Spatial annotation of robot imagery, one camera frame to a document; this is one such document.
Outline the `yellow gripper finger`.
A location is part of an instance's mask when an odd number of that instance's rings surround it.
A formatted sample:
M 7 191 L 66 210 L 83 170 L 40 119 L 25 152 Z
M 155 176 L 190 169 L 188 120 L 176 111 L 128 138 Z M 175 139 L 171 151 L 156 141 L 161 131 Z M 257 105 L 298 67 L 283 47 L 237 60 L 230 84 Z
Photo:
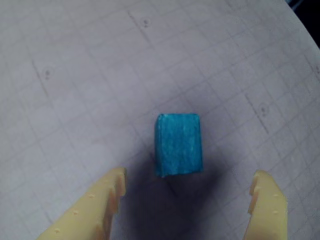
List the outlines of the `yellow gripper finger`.
M 127 170 L 113 168 L 95 182 L 39 240 L 108 240 L 114 214 L 127 191 Z
M 274 178 L 264 170 L 257 170 L 249 194 L 250 219 L 243 239 L 287 240 L 288 202 Z

